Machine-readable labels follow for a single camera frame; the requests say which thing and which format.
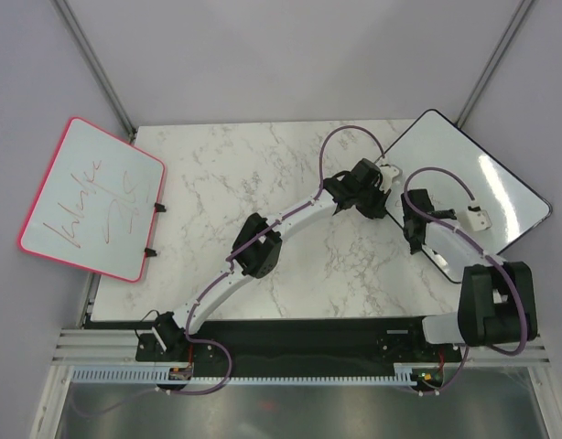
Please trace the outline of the black framed whiteboard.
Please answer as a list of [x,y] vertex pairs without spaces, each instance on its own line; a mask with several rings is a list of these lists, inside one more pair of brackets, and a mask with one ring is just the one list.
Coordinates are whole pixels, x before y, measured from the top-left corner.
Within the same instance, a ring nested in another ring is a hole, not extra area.
[[437,110],[424,112],[386,149],[386,163],[401,170],[386,204],[404,226],[401,194],[418,168],[435,166],[458,176],[491,220],[487,230],[467,233],[488,252],[500,254],[551,214],[549,202],[489,155]]

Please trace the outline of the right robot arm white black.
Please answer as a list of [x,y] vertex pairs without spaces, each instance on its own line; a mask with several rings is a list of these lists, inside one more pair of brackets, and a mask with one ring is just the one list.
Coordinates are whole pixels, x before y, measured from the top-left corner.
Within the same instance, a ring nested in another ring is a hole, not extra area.
[[401,195],[411,252],[427,247],[462,270],[457,324],[464,343],[517,356],[538,335],[533,274],[524,262],[485,251],[452,209],[434,210],[424,188]]

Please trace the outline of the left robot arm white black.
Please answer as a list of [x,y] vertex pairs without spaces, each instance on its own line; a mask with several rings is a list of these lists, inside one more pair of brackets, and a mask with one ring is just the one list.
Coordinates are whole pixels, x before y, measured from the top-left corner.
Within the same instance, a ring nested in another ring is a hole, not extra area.
[[352,170],[324,178],[318,192],[303,203],[268,217],[249,216],[216,278],[184,305],[157,316],[151,331],[158,352],[169,360],[183,358],[208,317],[238,289],[270,274],[282,246],[307,227],[351,208],[367,219],[384,218],[393,182],[400,175],[396,166],[364,158]]

